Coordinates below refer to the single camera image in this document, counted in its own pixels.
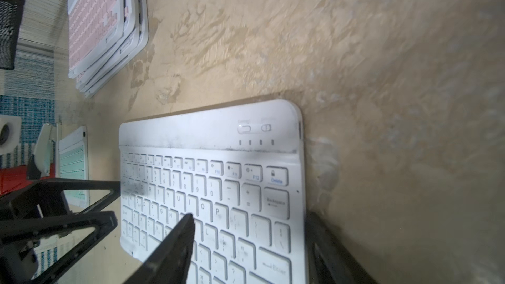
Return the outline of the green key keyboard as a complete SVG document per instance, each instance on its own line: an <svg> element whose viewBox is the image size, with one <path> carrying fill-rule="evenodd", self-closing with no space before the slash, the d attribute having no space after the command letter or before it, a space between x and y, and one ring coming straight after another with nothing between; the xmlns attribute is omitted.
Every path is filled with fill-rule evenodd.
<svg viewBox="0 0 505 284"><path fill-rule="evenodd" d="M88 131L81 126L58 142L59 176L70 180L89 180ZM90 205L85 189L64 192L67 203L85 209Z"/></svg>

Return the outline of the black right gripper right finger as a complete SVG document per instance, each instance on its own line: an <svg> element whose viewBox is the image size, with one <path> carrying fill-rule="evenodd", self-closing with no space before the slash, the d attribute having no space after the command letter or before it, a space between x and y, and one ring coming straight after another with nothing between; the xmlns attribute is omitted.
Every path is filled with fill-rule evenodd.
<svg viewBox="0 0 505 284"><path fill-rule="evenodd" d="M306 216L305 243L309 283L377 283L315 212Z"/></svg>

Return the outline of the white key keyboard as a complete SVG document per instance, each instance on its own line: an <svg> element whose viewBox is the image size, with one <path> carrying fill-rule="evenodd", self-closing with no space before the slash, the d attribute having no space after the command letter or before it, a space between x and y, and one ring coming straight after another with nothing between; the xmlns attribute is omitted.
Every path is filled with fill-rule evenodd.
<svg viewBox="0 0 505 284"><path fill-rule="evenodd" d="M286 100L119 128L120 244L140 261L186 215L190 283L306 283L302 114Z"/></svg>

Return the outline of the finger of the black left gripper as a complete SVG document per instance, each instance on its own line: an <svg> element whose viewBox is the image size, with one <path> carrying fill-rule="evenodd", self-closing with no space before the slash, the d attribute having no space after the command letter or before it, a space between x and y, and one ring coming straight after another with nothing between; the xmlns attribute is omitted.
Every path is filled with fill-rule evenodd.
<svg viewBox="0 0 505 284"><path fill-rule="evenodd" d="M1 221L1 283L57 283L118 226L113 212Z"/></svg>
<svg viewBox="0 0 505 284"><path fill-rule="evenodd" d="M73 213L65 196L66 191L105 191L100 200ZM42 227L43 222L54 221L59 226L70 226L70 221L85 223L86 227L118 226L112 211L104 211L120 197L118 181L88 181L70 179L48 179L33 181L30 185L1 197L1 228L19 229L21 224L30 229Z"/></svg>

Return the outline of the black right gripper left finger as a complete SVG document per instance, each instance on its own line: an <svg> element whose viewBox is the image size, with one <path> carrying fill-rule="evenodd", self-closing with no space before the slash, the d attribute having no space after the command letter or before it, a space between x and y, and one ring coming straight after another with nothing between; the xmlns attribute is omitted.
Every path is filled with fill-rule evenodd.
<svg viewBox="0 0 505 284"><path fill-rule="evenodd" d="M185 283L193 252L195 222L185 215L126 283Z"/></svg>

